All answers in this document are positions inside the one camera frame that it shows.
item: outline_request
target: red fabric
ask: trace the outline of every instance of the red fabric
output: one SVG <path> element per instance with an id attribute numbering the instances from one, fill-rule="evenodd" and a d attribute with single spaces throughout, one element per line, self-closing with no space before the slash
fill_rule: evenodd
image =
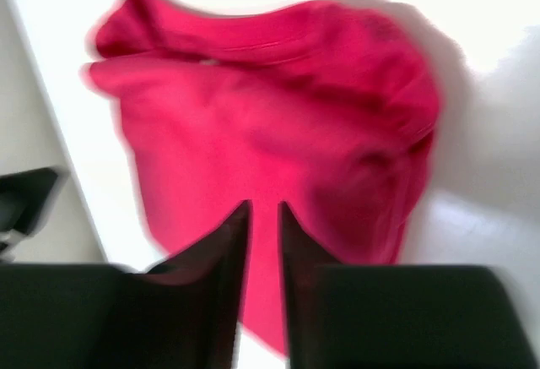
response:
<path id="1" fill-rule="evenodd" d="M 344 262 L 396 262 L 439 104 L 389 19 L 331 0 L 227 19 L 125 0 L 95 46 L 105 60 L 89 75 L 118 99 L 148 226 L 168 252 L 252 199 L 242 322 L 274 349 L 285 352 L 281 200 Z"/>

